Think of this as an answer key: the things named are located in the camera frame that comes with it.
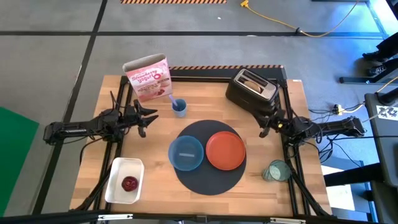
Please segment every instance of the blue bowl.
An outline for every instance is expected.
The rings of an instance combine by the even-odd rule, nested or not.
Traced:
[[[169,147],[169,159],[173,166],[181,171],[197,168],[203,160],[203,146],[192,136],[181,136]]]

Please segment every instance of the concrete floor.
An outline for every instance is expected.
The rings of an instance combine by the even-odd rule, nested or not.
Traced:
[[[241,8],[240,2],[228,0],[227,4],[214,6],[150,6],[120,5],[118,0],[109,0],[99,29],[291,31],[255,16]],[[250,0],[250,4],[261,13],[309,32],[331,29],[353,5],[311,0]],[[0,30],[92,30],[100,5],[101,0],[3,0],[0,1]],[[394,23],[386,22],[389,34],[398,29],[394,26]],[[336,31],[379,32],[364,3],[359,3]],[[0,36],[0,72],[3,74],[0,105],[41,124],[6,215],[23,215],[32,209],[51,150],[41,140],[42,131],[50,122],[61,120],[88,39],[87,36]],[[374,92],[380,86],[341,85],[337,79],[362,75],[372,64],[360,60],[361,54],[375,50],[380,41],[380,38],[350,37],[97,37],[72,121],[92,118],[103,75],[122,75],[123,63],[159,52],[167,55],[170,66],[281,64],[285,66],[288,78],[303,80],[310,108],[329,109],[335,103],[350,107],[362,102],[365,93]],[[354,115],[367,118],[364,108]],[[369,124],[365,126],[370,135]],[[353,141],[341,142],[353,159],[365,164],[378,161],[372,139]],[[45,213],[68,210],[78,173],[78,154],[83,144],[77,142],[63,148],[45,203]],[[333,156],[346,158],[339,150],[335,150]]]

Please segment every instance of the table leg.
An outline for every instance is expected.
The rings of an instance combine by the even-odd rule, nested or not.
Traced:
[[[371,180],[383,181],[380,163],[363,166],[360,168],[345,170],[323,176],[327,187],[369,182]]]

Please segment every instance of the wooden tabletop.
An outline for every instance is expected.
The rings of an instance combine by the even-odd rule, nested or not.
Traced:
[[[109,91],[114,94],[118,92],[120,79],[118,75],[104,77],[94,116],[111,108]],[[159,117],[146,129],[146,138],[140,138],[133,127],[124,138],[121,153],[121,157],[140,158],[144,163],[141,197],[131,205],[112,204],[112,211],[292,216],[288,184],[266,182],[261,177],[262,170],[273,160],[283,160],[280,135],[271,130],[266,138],[259,138],[261,130],[252,115],[225,98],[227,86],[227,83],[173,82],[174,97],[183,98],[188,104],[186,118],[175,117],[167,96],[142,103],[143,107],[157,109]],[[288,88],[294,111],[309,117],[302,82],[288,80]],[[247,164],[241,180],[231,190],[214,196],[196,194],[182,185],[167,155],[170,143],[181,130],[203,119],[230,125],[246,145]],[[97,184],[105,146],[105,142],[99,141],[85,149],[70,208],[79,206]],[[300,147],[300,153],[307,188],[316,201],[331,213],[317,150],[304,145]],[[300,191],[297,186],[295,188],[298,208],[303,213]]]

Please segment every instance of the black toaster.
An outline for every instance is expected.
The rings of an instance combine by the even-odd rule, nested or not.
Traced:
[[[250,113],[267,116],[279,105],[278,85],[243,68],[228,84],[225,96]]]

